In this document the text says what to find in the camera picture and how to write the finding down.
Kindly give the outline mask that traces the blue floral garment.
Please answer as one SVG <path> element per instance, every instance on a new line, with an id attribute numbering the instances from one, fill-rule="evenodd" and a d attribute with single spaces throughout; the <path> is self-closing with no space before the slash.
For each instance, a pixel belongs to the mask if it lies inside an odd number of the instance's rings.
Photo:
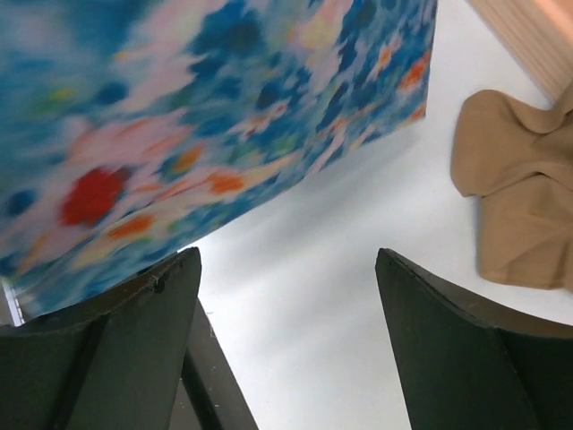
<path id="1" fill-rule="evenodd" d="M 4 1 L 1 278 L 94 297 L 424 116 L 433 1 Z"/>

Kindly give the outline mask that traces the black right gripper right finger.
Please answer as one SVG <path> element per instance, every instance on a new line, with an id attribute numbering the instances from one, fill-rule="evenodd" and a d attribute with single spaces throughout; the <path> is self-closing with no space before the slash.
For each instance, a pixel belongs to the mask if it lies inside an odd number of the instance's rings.
<path id="1" fill-rule="evenodd" d="M 390 249 L 375 270 L 412 428 L 572 427 L 571 326 L 493 302 Z"/>

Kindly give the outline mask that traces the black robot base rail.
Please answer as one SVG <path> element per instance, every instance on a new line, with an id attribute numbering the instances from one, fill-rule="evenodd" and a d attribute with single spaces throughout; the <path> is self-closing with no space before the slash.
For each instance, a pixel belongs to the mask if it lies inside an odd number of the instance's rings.
<path id="1" fill-rule="evenodd" d="M 258 429 L 200 302 L 195 306 L 169 427 Z"/>

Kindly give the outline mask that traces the tan brown skirt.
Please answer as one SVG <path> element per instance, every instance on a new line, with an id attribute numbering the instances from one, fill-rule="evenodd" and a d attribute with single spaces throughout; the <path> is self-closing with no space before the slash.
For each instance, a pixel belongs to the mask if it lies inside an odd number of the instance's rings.
<path id="1" fill-rule="evenodd" d="M 477 266 L 506 285 L 572 288 L 572 89 L 542 110 L 496 90 L 469 97 L 451 178 L 479 200 Z"/>

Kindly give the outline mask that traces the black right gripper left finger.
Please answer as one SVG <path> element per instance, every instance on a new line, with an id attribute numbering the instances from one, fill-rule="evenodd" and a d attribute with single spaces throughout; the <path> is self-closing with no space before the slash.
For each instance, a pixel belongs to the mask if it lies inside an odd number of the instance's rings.
<path id="1" fill-rule="evenodd" d="M 200 279 L 190 248 L 78 305 L 3 325 L 2 428 L 168 428 Z"/>

